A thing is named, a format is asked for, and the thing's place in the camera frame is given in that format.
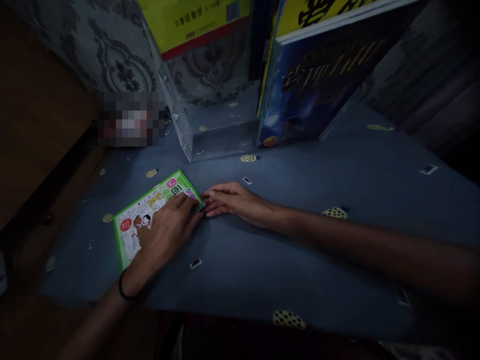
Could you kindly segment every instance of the hand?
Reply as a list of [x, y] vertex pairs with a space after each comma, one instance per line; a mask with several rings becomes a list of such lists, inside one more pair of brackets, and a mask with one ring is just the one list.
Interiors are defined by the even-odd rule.
[[190, 217], [192, 208], [198, 204], [198, 200], [180, 193], [153, 214], [149, 237], [123, 276], [122, 289], [126, 295], [138, 294], [187, 243], [204, 216], [199, 212]]
[[281, 209], [236, 181], [212, 186], [201, 196], [207, 205], [203, 212], [208, 218], [231, 213], [260, 228], [271, 229], [275, 225], [277, 211]]

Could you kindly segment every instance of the wooden cabinet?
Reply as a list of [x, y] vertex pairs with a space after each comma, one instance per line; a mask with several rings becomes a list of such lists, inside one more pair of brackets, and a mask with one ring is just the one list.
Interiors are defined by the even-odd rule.
[[0, 5], [0, 229], [91, 124], [89, 96]]

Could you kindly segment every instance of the book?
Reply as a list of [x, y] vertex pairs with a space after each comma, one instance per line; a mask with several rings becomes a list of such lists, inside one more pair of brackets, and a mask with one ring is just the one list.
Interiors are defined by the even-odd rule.
[[255, 81], [261, 78], [264, 62], [264, 48], [270, 36], [272, 19], [271, 9], [273, 0], [252, 0], [253, 10], [250, 16], [249, 44], [248, 44], [248, 80]]
[[[280, 3], [277, 34], [282, 22], [289, 24], [282, 15], [289, 2]], [[276, 35], [259, 108], [259, 147], [317, 139], [424, 5], [375, 1]]]
[[[268, 69], [270, 55], [277, 37], [347, 13], [374, 1], [376, 0], [274, 0], [272, 5], [273, 17], [270, 18], [270, 27], [273, 30], [270, 31], [267, 41], [264, 66]], [[262, 113], [265, 85], [268, 78], [268, 71], [265, 71], [265, 67], [261, 72], [262, 83], [256, 105], [258, 117]]]
[[164, 61], [249, 23], [251, 0], [139, 0]]
[[199, 212], [205, 206], [200, 194], [184, 173], [178, 170], [113, 217], [121, 271], [130, 265], [142, 244], [148, 241], [154, 213], [160, 210], [173, 195], [180, 193], [198, 201], [195, 212]]

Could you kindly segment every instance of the dark floor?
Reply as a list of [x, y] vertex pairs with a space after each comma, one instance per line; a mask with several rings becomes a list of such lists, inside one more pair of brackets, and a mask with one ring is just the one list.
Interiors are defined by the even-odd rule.
[[[14, 263], [18, 285], [0, 302], [0, 358], [54, 358], [88, 315], [89, 310], [62, 307], [39, 295], [39, 283], [65, 220], [81, 197], [86, 181], [94, 181], [98, 176], [104, 160], [101, 148], [90, 152], [51, 207], [53, 223], [35, 226], [17, 250]], [[106, 358], [152, 359], [171, 318], [168, 313], [134, 309]]]

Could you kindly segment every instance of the desk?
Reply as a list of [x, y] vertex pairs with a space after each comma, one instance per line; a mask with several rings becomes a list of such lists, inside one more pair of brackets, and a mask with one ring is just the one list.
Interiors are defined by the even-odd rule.
[[[200, 192], [248, 177], [250, 190], [285, 206], [347, 207], [349, 221], [477, 246], [479, 188], [404, 133], [369, 124], [392, 126], [350, 101], [323, 141], [256, 151], [261, 158], [253, 162], [238, 154], [188, 163], [173, 127], [164, 147], [116, 150], [61, 235], [43, 294], [76, 305], [99, 300], [120, 275], [113, 222], [103, 216], [178, 169]], [[428, 164], [439, 169], [420, 173]], [[147, 178], [152, 169], [158, 174]], [[191, 270], [197, 258], [202, 264]], [[382, 340], [418, 330], [416, 312], [399, 305], [393, 284], [230, 214], [201, 222], [146, 305], [269, 323], [276, 310], [288, 310], [322, 331]]]

